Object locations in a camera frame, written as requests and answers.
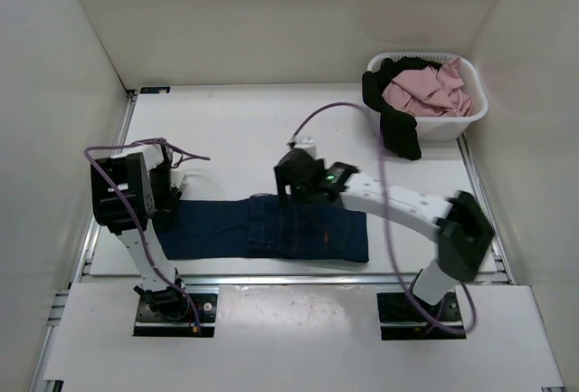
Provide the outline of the dark blue denim trousers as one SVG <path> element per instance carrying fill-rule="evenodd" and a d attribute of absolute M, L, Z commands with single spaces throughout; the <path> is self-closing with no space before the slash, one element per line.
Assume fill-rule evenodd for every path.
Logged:
<path fill-rule="evenodd" d="M 171 216 L 156 215 L 154 228 L 174 261 L 369 261 L 366 214 L 325 205 L 282 206 L 275 195 L 182 200 Z"/>

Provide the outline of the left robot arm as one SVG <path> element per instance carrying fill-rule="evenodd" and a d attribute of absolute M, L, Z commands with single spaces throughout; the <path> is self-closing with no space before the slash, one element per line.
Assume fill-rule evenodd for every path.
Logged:
<path fill-rule="evenodd" d="M 95 151 L 118 154 L 94 158 Z M 84 149 L 90 163 L 91 202 L 97 223 L 117 236 L 140 274 L 134 291 L 150 310 L 177 321 L 190 311 L 190 299 L 169 262 L 154 228 L 155 215 L 172 212 L 180 188 L 172 183 L 173 152 L 162 138 L 129 145 Z"/>

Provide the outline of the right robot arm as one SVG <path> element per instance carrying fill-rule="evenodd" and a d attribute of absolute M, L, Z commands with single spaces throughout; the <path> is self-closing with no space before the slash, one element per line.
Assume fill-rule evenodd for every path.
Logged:
<path fill-rule="evenodd" d="M 332 205 L 374 215 L 435 243 L 434 259 L 406 297 L 406 308 L 416 319 L 431 317 L 447 292 L 475 280 L 495 236 L 479 203 L 465 191 L 444 197 L 387 186 L 344 162 L 326 167 L 313 147 L 292 148 L 273 171 L 283 204 Z"/>

